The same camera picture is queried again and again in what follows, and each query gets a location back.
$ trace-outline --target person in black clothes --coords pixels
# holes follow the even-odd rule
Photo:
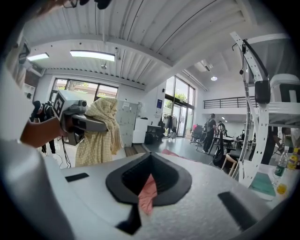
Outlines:
[[[278,145],[279,152],[283,152],[284,147],[281,146],[278,138],[278,127],[269,126],[266,148],[264,150],[263,157],[262,157],[262,164],[269,165],[271,157],[273,155],[275,144]]]
[[[44,122],[54,117],[54,112],[50,105],[41,104],[40,101],[34,101],[33,105],[34,105],[34,110],[30,118],[31,122],[33,121],[37,122],[38,121],[37,119],[39,119],[40,122]],[[54,140],[51,140],[49,144],[50,144],[52,154],[55,154]],[[42,152],[46,153],[46,145],[42,146]]]
[[[203,150],[202,150],[203,153],[208,153],[208,150],[209,150],[212,140],[214,138],[214,133],[217,132],[215,117],[216,117],[215,114],[212,113],[210,115],[210,119],[207,122],[207,135],[206,135],[206,139],[205,139]]]

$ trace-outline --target gray floor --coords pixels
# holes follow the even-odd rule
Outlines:
[[[162,152],[164,149],[168,149],[176,153],[179,156],[202,162],[204,164],[209,164],[212,161],[212,156],[214,155],[217,145],[214,145],[210,155],[202,153],[203,146],[198,145],[198,150],[196,150],[195,143],[189,143],[187,138],[176,138],[172,139],[163,139],[162,142],[156,142],[151,145],[146,145],[149,150],[152,152]],[[236,154],[239,154],[241,149],[234,151]]]

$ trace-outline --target railing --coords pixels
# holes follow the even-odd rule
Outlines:
[[[253,107],[258,107],[255,97],[250,97]],[[204,108],[247,107],[246,97],[229,97],[204,101]]]

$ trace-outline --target fluorescent light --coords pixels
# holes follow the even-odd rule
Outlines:
[[[113,62],[115,60],[114,54],[105,53],[105,52],[71,50],[70,53],[73,57],[98,58],[98,59],[104,59]]]
[[[35,60],[40,60],[45,58],[49,58],[49,55],[47,53],[42,53],[42,54],[27,57],[29,61],[35,61]]]

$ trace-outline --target jacket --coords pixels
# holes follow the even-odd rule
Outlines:
[[[107,131],[84,133],[85,138],[76,152],[76,167],[110,162],[113,160],[112,154],[117,154],[117,151],[123,148],[120,127],[115,118],[117,103],[115,98],[100,98],[85,112],[85,115],[103,121]]]

